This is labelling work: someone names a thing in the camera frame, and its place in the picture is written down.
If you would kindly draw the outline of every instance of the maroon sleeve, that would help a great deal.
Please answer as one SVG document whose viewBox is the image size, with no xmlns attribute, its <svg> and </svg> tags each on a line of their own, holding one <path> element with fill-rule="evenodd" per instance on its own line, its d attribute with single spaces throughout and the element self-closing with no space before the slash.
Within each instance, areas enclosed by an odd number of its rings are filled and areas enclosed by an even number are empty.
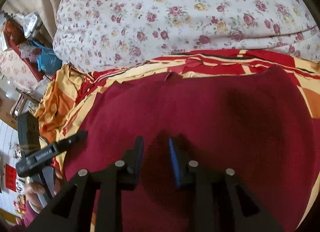
<svg viewBox="0 0 320 232">
<path fill-rule="evenodd" d="M 12 232 L 23 232 L 29 224 L 36 218 L 38 214 L 30 207 L 29 202 L 26 202 L 26 214 L 18 224 L 11 226 Z"/>
</svg>

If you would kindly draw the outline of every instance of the blue bag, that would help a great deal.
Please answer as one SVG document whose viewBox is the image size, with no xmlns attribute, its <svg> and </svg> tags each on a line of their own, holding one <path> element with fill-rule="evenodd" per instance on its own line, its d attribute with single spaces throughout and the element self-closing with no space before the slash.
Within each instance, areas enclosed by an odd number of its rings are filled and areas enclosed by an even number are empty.
<svg viewBox="0 0 320 232">
<path fill-rule="evenodd" d="M 42 54 L 38 57 L 38 71 L 43 70 L 46 74 L 54 75 L 55 72 L 62 67 L 62 60 L 60 60 L 54 53 L 53 49 L 44 47 L 35 41 L 32 41 L 34 46 L 42 50 Z"/>
</svg>

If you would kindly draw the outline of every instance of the silver screw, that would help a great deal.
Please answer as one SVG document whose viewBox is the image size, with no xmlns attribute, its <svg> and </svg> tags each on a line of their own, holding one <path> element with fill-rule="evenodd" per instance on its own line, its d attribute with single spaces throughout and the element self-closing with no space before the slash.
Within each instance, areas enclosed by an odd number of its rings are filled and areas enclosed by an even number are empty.
<svg viewBox="0 0 320 232">
<path fill-rule="evenodd" d="M 197 161 L 191 160 L 189 162 L 189 166 L 191 166 L 191 167 L 197 167 L 198 165 L 199 165 L 199 163 Z"/>
<path fill-rule="evenodd" d="M 230 175 L 230 176 L 233 176 L 235 174 L 235 170 L 234 169 L 231 169 L 231 168 L 228 168 L 226 169 L 226 174 Z"/>
<path fill-rule="evenodd" d="M 122 167 L 122 166 L 124 166 L 124 161 L 122 161 L 122 160 L 116 161 L 116 162 L 115 162 L 115 166 L 117 166 L 117 167 Z"/>
<path fill-rule="evenodd" d="M 82 169 L 80 171 L 78 171 L 78 175 L 80 177 L 86 176 L 88 174 L 88 171 L 86 169 Z"/>
</svg>

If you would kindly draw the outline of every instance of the pink floral fabric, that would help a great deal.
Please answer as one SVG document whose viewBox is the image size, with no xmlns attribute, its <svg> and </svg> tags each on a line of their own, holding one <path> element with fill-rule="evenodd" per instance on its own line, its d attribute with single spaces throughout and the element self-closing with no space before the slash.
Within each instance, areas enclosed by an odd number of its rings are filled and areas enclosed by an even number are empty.
<svg viewBox="0 0 320 232">
<path fill-rule="evenodd" d="M 302 0 L 61 0 L 54 50 L 83 71 L 195 49 L 269 49 L 318 60 Z"/>
<path fill-rule="evenodd" d="M 38 81 L 14 50 L 0 52 L 0 71 L 20 90 L 34 91 Z"/>
</svg>

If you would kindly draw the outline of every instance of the red sign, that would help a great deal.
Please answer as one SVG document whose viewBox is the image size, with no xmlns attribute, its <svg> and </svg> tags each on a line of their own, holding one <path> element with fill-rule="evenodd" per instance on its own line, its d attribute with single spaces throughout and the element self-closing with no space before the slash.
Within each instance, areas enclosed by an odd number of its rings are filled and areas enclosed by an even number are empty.
<svg viewBox="0 0 320 232">
<path fill-rule="evenodd" d="M 5 186 L 16 191 L 16 177 L 17 177 L 17 170 L 10 165 L 5 165 Z"/>
</svg>

